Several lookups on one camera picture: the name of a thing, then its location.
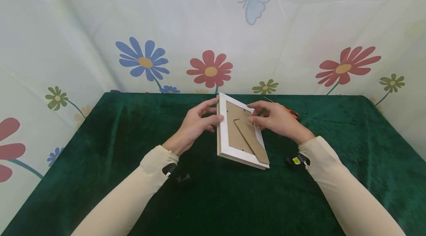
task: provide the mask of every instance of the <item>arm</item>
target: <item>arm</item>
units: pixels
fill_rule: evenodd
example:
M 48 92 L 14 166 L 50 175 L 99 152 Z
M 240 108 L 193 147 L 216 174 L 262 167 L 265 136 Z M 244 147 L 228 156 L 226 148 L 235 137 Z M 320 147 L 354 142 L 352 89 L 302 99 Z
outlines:
M 208 130 L 214 132 L 223 116 L 216 113 L 219 98 L 204 101 L 190 109 L 182 126 L 162 146 L 149 151 L 140 165 L 116 186 L 78 225 L 72 236 L 124 236 L 132 230 L 151 197 L 166 182 L 162 169 L 170 163 L 178 163 L 179 156 L 191 148 L 194 141 Z
M 404 231 L 375 197 L 342 164 L 322 138 L 294 119 L 283 105 L 258 101 L 249 122 L 291 138 L 309 158 L 309 174 L 318 183 L 347 236 L 404 236 Z M 266 111 L 258 117 L 263 109 Z

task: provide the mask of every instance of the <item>red flower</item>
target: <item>red flower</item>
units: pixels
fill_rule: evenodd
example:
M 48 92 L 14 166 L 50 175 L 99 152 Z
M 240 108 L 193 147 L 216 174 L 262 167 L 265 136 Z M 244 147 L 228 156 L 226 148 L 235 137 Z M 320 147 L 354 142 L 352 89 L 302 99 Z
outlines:
M 15 118 L 6 118 L 0 123 L 0 141 L 8 138 L 19 128 L 20 124 Z M 0 160 L 19 158 L 25 153 L 23 144 L 5 144 L 0 146 Z M 12 176 L 12 170 L 0 164 L 0 182 L 5 182 Z
M 231 73 L 230 69 L 232 69 L 232 63 L 227 62 L 221 65 L 226 59 L 225 54 L 219 54 L 216 57 L 216 61 L 214 60 L 214 53 L 211 50 L 207 50 L 203 52 L 203 60 L 193 58 L 190 63 L 191 66 L 196 68 L 196 70 L 188 70 L 188 75 L 199 75 L 194 79 L 196 84 L 206 83 L 207 88 L 213 88 L 216 84 L 217 86 L 222 86 L 223 81 L 229 81 L 231 76 L 226 75 L 227 73 Z
M 370 56 L 370 54 L 373 53 L 375 49 L 376 48 L 374 46 L 371 46 L 361 52 L 362 47 L 358 46 L 354 48 L 351 52 L 350 47 L 345 48 L 342 53 L 340 53 L 340 63 L 331 60 L 326 60 L 325 62 L 320 64 L 320 68 L 329 71 L 318 73 L 315 76 L 316 78 L 325 77 L 318 83 L 322 84 L 327 81 L 325 83 L 325 86 L 328 87 L 333 85 L 334 82 L 339 79 L 339 84 L 347 84 L 351 80 L 351 78 L 349 77 L 349 73 L 355 75 L 365 75 L 369 73 L 371 68 L 360 67 L 376 63 L 381 59 L 381 56 L 375 56 L 363 60 L 365 59 L 365 57 Z

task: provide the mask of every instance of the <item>green velvet tablecloth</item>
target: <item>green velvet tablecloth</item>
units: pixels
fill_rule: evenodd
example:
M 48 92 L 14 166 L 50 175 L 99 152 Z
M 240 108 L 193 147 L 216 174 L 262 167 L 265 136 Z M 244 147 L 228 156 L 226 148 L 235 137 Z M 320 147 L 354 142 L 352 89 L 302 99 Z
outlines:
M 260 95 L 231 95 L 250 103 Z M 143 156 L 179 128 L 186 112 L 213 95 L 105 93 L 4 236 L 70 235 Z M 362 96 L 269 96 L 297 111 L 407 235 L 426 235 L 426 163 Z M 263 139 L 271 169 L 217 157 L 203 133 L 179 167 L 192 185 L 168 180 L 130 235 L 344 235 L 305 169 L 289 169 L 291 140 Z

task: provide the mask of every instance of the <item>person's right hand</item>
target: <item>person's right hand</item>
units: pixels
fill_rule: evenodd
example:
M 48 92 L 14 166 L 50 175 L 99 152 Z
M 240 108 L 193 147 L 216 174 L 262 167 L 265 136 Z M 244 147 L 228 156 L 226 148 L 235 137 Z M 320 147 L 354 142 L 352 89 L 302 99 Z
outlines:
M 287 109 L 275 102 L 257 101 L 247 107 L 255 109 L 248 121 L 260 129 L 270 129 L 273 132 L 288 137 L 298 145 L 315 138 L 313 133 L 299 123 Z M 266 111 L 257 116 L 263 109 Z

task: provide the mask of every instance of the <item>flower stem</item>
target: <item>flower stem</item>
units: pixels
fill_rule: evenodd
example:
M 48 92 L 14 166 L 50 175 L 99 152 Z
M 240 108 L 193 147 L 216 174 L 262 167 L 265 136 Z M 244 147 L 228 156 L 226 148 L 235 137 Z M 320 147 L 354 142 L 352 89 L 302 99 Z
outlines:
M 154 77 L 154 81 L 157 83 L 157 85 L 159 86 L 159 89 L 162 89 L 162 87 L 161 87 L 161 85 L 160 85 L 160 83 L 159 83 L 159 81 L 157 81 L 157 79 Z
M 70 100 L 67 100 L 67 102 L 69 102 L 70 104 L 72 104 L 79 112 L 80 112 L 80 114 L 82 115 L 82 117 L 84 118 L 84 119 L 86 119 L 86 117 L 83 115 L 83 113 L 81 112 L 81 110 L 78 108 L 78 106 L 76 106 L 73 102 L 71 102 Z
M 339 82 L 337 82 L 337 84 L 336 85 L 334 85 L 333 86 L 333 88 L 331 88 L 331 90 L 330 91 L 328 91 L 328 93 L 327 93 L 327 95 L 329 95 L 330 93 L 331 93 L 331 91 L 333 91 L 334 90 L 334 88 L 336 88 L 336 86 L 339 84 Z
M 376 105 L 378 105 L 378 104 L 380 104 L 385 98 L 386 98 L 386 96 L 390 93 L 391 91 L 390 91 L 390 89 L 389 89 L 389 91 L 388 91 L 388 93 L 382 98 L 382 99 L 380 99 L 380 101 L 379 102 L 377 102 L 376 104 L 375 104 L 375 106 Z
M 12 162 L 14 164 L 17 164 L 18 166 L 23 167 L 24 169 L 26 169 L 27 171 L 32 172 L 34 175 L 36 175 L 37 177 L 39 177 L 40 179 L 43 178 L 43 175 L 41 175 L 38 171 L 36 171 L 35 169 L 31 168 L 30 166 L 28 166 L 27 164 L 25 164 L 22 161 L 19 161 L 17 159 L 9 159 L 9 162 Z

